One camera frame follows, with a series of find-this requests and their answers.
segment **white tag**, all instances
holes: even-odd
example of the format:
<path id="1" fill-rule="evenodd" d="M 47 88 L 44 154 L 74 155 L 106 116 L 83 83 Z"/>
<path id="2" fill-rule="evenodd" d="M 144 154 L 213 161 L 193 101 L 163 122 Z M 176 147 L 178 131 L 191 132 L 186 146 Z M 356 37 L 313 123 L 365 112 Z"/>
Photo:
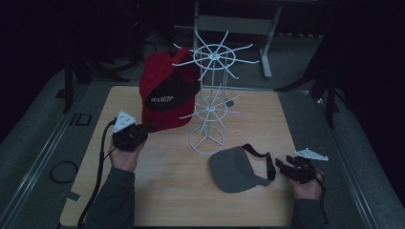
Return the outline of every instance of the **white tag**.
<path id="1" fill-rule="evenodd" d="M 295 154 L 308 159 L 329 160 L 327 156 L 316 154 L 314 151 L 311 151 L 308 148 L 302 151 L 296 151 Z"/>
<path id="2" fill-rule="evenodd" d="M 137 121 L 136 118 L 128 115 L 124 111 L 119 111 L 116 125 L 114 126 L 114 133 L 117 133 L 121 130 L 123 130 L 126 127 L 129 127 L 130 125 L 134 124 Z"/>

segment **black cable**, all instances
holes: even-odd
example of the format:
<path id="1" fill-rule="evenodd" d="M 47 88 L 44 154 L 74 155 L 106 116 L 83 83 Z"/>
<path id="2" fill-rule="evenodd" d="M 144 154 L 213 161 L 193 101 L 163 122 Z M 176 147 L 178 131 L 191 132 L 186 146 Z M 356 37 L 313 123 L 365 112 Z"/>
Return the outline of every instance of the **black cable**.
<path id="1" fill-rule="evenodd" d="M 139 61 L 137 62 L 136 66 L 134 66 L 133 68 L 131 68 L 130 70 L 128 70 L 128 71 L 126 71 L 126 72 L 119 72 L 119 75 L 118 75 L 118 76 L 124 76 L 124 75 L 127 74 L 127 73 L 130 73 L 130 72 L 135 71 L 137 68 L 140 67 L 140 64 L 141 64 L 142 62 L 144 62 L 144 59 L 143 59 L 143 56 L 141 55 L 141 56 L 139 57 Z"/>
<path id="2" fill-rule="evenodd" d="M 140 58 L 139 59 L 136 59 L 135 57 L 130 58 L 128 63 L 122 64 L 120 66 L 112 67 L 109 70 L 111 70 L 111 71 L 113 71 L 115 73 L 119 73 L 119 72 L 122 72 L 124 70 L 127 70 L 127 69 L 135 66 L 137 63 L 139 63 L 139 61 L 140 61 Z"/>
<path id="3" fill-rule="evenodd" d="M 325 211 L 325 193 L 327 191 L 327 188 L 325 187 L 324 183 L 325 183 L 325 176 L 321 173 L 321 171 L 319 170 L 315 170 L 316 172 L 318 172 L 321 176 L 322 176 L 322 181 L 318 178 L 315 177 L 316 181 L 318 181 L 319 185 L 321 185 L 321 189 L 322 189 L 322 193 L 321 193 L 321 198 L 319 199 L 320 201 L 320 205 L 321 205 L 321 212 L 322 212 L 322 216 L 324 217 L 324 224 L 329 225 L 330 221 L 328 219 L 327 216 L 327 212 Z"/>
<path id="4" fill-rule="evenodd" d="M 77 222 L 77 228 L 80 229 L 83 226 L 83 220 L 87 215 L 87 212 L 89 211 L 90 207 L 92 206 L 93 202 L 96 199 L 98 190 L 100 188 L 101 184 L 101 178 L 102 178 L 102 170 L 103 170 L 103 164 L 104 164 L 104 142 L 105 142 L 105 136 L 107 135 L 107 131 L 110 128 L 110 126 L 113 126 L 116 123 L 117 119 L 114 119 L 114 121 L 111 121 L 108 123 L 108 125 L 105 127 L 104 132 L 102 134 L 102 139 L 101 139 L 101 149 L 99 153 L 99 158 L 98 158 L 98 169 L 97 169 L 97 178 L 96 178 L 96 186 L 95 189 L 93 190 L 92 196 L 89 199 L 89 202 L 87 202 L 86 207 L 84 208 L 83 212 L 80 215 L 80 218 Z"/>
<path id="5" fill-rule="evenodd" d="M 145 40 L 145 45 L 152 46 L 155 50 L 155 53 L 158 52 L 158 47 L 156 47 L 156 45 L 154 45 L 152 42 Z"/>
<path id="6" fill-rule="evenodd" d="M 72 182 L 74 182 L 74 181 L 75 181 L 74 179 L 71 179 L 71 180 L 59 180 L 59 179 L 56 179 L 56 178 L 53 176 L 54 170 L 55 170 L 58 166 L 60 166 L 60 165 L 62 165 L 62 164 L 70 164 L 70 165 L 73 165 L 73 166 L 75 167 L 75 173 L 77 174 L 77 172 L 78 172 L 78 167 L 77 167 L 76 164 L 74 164 L 73 162 L 71 162 L 71 161 L 69 161 L 69 160 L 60 161 L 59 163 L 55 164 L 55 165 L 52 167 L 52 169 L 51 169 L 51 171 L 50 171 L 50 173 L 49 173 L 49 177 L 50 177 L 51 181 L 53 181 L 53 182 L 55 182 L 55 183 L 72 183 Z"/>
<path id="7" fill-rule="evenodd" d="M 116 149 L 117 147 L 115 147 L 114 149 L 112 149 L 110 152 L 108 152 L 108 154 L 104 157 L 104 160 Z"/>

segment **wire spoke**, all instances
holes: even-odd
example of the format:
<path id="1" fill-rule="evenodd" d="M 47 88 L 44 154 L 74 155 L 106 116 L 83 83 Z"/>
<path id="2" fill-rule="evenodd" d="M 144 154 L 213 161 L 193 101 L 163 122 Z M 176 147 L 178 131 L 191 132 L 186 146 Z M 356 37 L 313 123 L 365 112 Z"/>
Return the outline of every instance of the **wire spoke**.
<path id="1" fill-rule="evenodd" d="M 224 56 L 221 56 L 220 58 L 221 58 L 221 59 L 233 60 L 233 61 L 239 61 L 239 62 L 243 62 L 243 63 L 246 63 L 246 64 L 257 64 L 257 63 L 260 62 L 259 60 L 256 60 L 256 61 L 248 61 L 248 60 L 241 60 L 241 59 L 229 58 L 229 57 L 224 57 Z"/>
<path id="2" fill-rule="evenodd" d="M 199 147 L 199 145 L 200 145 L 201 143 L 203 143 L 203 142 L 206 140 L 207 137 L 208 137 L 208 135 L 205 134 L 205 136 L 199 141 L 199 143 L 196 144 L 196 148 Z"/>
<path id="3" fill-rule="evenodd" d="M 213 61 L 214 61 L 213 59 L 211 59 L 211 60 L 209 61 L 208 65 L 205 67 L 205 70 L 203 71 L 202 76 L 200 76 L 200 79 L 199 79 L 199 80 L 202 80 L 202 79 L 203 79 L 203 77 L 205 76 L 206 72 L 208 72 L 209 66 L 211 66 L 211 64 L 212 64 Z"/>
<path id="4" fill-rule="evenodd" d="M 205 42 L 203 42 L 203 40 L 201 39 L 201 37 L 199 36 L 199 34 L 196 32 L 197 37 L 199 38 L 199 40 L 203 43 L 203 45 L 209 50 L 209 52 L 213 53 L 213 51 L 211 51 L 211 49 L 209 49 L 209 47 L 205 44 Z"/>
<path id="5" fill-rule="evenodd" d="M 181 117 L 179 117 L 179 119 L 185 119 L 185 118 L 188 118 L 190 116 L 198 115 L 199 113 L 203 113 L 203 112 L 205 112 L 205 111 L 199 111 L 199 112 L 195 112 L 193 114 L 189 114 L 189 115 L 186 115 L 186 116 L 181 116 Z"/>
<path id="6" fill-rule="evenodd" d="M 234 77 L 234 78 L 236 78 L 236 79 L 239 79 L 239 77 L 235 76 L 235 75 L 223 64 L 223 62 L 221 62 L 221 61 L 218 61 L 218 62 L 224 67 L 224 69 L 225 69 L 230 75 L 232 75 L 232 77 Z"/>
<path id="7" fill-rule="evenodd" d="M 176 45 L 176 43 L 173 43 L 173 45 L 174 45 L 176 48 L 178 48 L 179 50 L 181 50 L 181 47 L 178 46 L 178 45 Z"/>
<path id="8" fill-rule="evenodd" d="M 206 105 L 208 105 L 208 101 L 206 101 L 205 96 L 202 97 L 203 101 L 201 101 L 201 104 L 199 104 L 201 107 L 206 107 Z"/>
<path id="9" fill-rule="evenodd" d="M 221 41 L 221 44 L 218 46 L 218 48 L 217 48 L 217 50 L 215 52 L 218 52 L 220 50 L 220 48 L 223 46 L 223 43 L 224 43 L 224 41 L 225 41 L 225 39 L 227 37 L 227 34 L 228 34 L 228 31 L 226 32 L 226 34 L 225 34 L 225 36 L 223 38 L 223 41 Z"/>
<path id="10" fill-rule="evenodd" d="M 218 97 L 218 93 L 220 92 L 220 90 L 221 90 L 221 86 L 222 86 L 222 84 L 220 84 L 220 87 L 218 87 L 218 89 L 219 90 L 217 90 L 216 92 L 215 92 L 215 97 Z"/>
<path id="11" fill-rule="evenodd" d="M 218 55 L 223 55 L 223 54 L 227 54 L 227 53 L 235 52 L 235 51 L 239 51 L 239 50 L 245 50 L 245 49 L 248 49 L 248 48 L 250 48 L 250 47 L 252 47 L 252 46 L 253 46 L 253 44 L 250 44 L 250 45 L 248 45 L 248 46 L 244 46 L 244 47 L 241 47 L 241 48 L 236 48 L 236 49 L 233 49 L 233 50 L 229 50 L 229 51 L 225 51 L 225 52 L 218 53 Z"/>
<path id="12" fill-rule="evenodd" d="M 227 113 L 232 113 L 232 114 L 244 114 L 245 112 L 232 112 L 232 111 L 226 111 Z"/>
<path id="13" fill-rule="evenodd" d="M 221 121 L 221 119 L 218 117 L 217 113 L 213 112 L 214 115 L 217 117 L 217 120 L 220 121 L 221 125 L 224 127 L 224 129 L 227 131 L 225 125 L 223 124 L 223 122 Z"/>
<path id="14" fill-rule="evenodd" d="M 217 143 L 218 143 L 218 144 L 220 144 L 220 145 L 222 145 L 222 144 L 223 144 L 221 141 L 219 141 L 219 140 L 215 139 L 215 138 L 214 138 L 214 137 L 212 137 L 212 136 L 209 136 L 209 138 L 210 138 L 211 140 L 213 140 L 213 141 L 217 142 Z"/>
<path id="15" fill-rule="evenodd" d="M 205 124 L 206 124 L 206 122 L 208 121 L 208 118 L 209 118 L 209 114 L 210 114 L 211 112 L 208 112 L 208 114 L 206 114 L 206 118 L 204 119 L 204 122 L 203 122 L 203 124 L 202 124 L 202 130 L 200 131 L 200 133 L 203 131 L 203 127 L 205 126 Z"/>
<path id="16" fill-rule="evenodd" d="M 198 53 L 198 54 L 203 54 L 203 55 L 209 55 L 209 53 L 206 53 L 206 52 L 200 52 L 200 51 L 198 51 L 198 50 L 196 50 L 196 51 L 194 51 L 194 50 L 190 50 L 191 52 L 194 52 L 194 53 Z"/>
<path id="17" fill-rule="evenodd" d="M 198 59 L 198 60 L 191 60 L 191 61 L 183 62 L 183 63 L 180 63 L 180 64 L 173 64 L 173 66 L 176 66 L 176 67 L 178 67 L 178 66 L 183 66 L 183 65 L 187 65 L 187 64 L 191 64 L 191 63 L 196 63 L 196 62 L 198 62 L 198 61 L 202 61 L 202 60 L 206 60 L 206 59 L 209 59 L 209 56 L 204 57 L 204 58 L 201 58 L 201 59 Z"/>
<path id="18" fill-rule="evenodd" d="M 232 100 L 235 100 L 235 99 L 237 99 L 239 96 L 241 96 L 240 94 L 238 94 L 238 95 L 236 95 L 235 97 L 233 97 L 233 98 L 229 98 L 229 99 L 227 99 L 224 103 L 226 103 L 227 101 L 232 101 Z"/>

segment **black strap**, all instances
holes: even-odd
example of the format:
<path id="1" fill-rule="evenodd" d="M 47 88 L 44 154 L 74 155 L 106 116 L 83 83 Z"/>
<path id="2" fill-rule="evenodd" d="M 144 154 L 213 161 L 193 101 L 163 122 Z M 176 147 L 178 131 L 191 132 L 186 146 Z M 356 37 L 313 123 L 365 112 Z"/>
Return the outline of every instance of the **black strap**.
<path id="1" fill-rule="evenodd" d="M 319 170 L 316 170 L 316 173 L 319 173 L 322 176 L 322 180 L 316 176 L 315 176 L 315 179 L 316 179 L 316 181 L 318 181 L 319 185 L 321 185 L 321 189 L 322 189 L 321 199 L 319 202 L 321 205 L 322 216 L 324 217 L 324 224 L 330 225 L 330 221 L 328 219 L 327 212 L 325 211 L 325 193 L 327 191 L 327 188 L 324 185 L 325 177 Z"/>
<path id="2" fill-rule="evenodd" d="M 266 157 L 266 166 L 267 166 L 267 179 L 269 180 L 274 180 L 276 178 L 276 169 L 274 168 L 273 165 L 273 160 L 271 159 L 270 153 L 267 152 L 265 155 L 261 155 L 253 149 L 253 147 L 250 144 L 245 144 L 242 146 L 246 151 L 248 151 L 251 155 L 256 156 L 256 157 Z"/>

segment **gray visor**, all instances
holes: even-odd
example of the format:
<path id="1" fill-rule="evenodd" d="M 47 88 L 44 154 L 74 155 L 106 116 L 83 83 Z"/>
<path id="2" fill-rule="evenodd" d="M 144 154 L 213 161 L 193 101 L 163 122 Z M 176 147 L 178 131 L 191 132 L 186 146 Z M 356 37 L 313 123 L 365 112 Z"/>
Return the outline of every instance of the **gray visor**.
<path id="1" fill-rule="evenodd" d="M 253 168 L 245 152 L 245 149 L 252 150 L 253 148 L 251 148 L 250 145 L 248 145 L 249 148 L 246 148 L 245 146 L 238 146 L 219 151 L 209 159 L 209 167 L 212 176 L 218 187 L 224 192 L 240 193 L 257 185 L 268 186 L 274 179 L 275 170 L 272 166 L 269 153 L 266 155 L 255 155 L 257 152 L 254 152 L 255 154 L 253 154 L 258 157 L 266 156 L 267 158 L 267 179 L 265 179 L 254 174 Z M 274 175 L 269 175 L 269 169 L 272 169 L 270 173 L 274 173 Z"/>

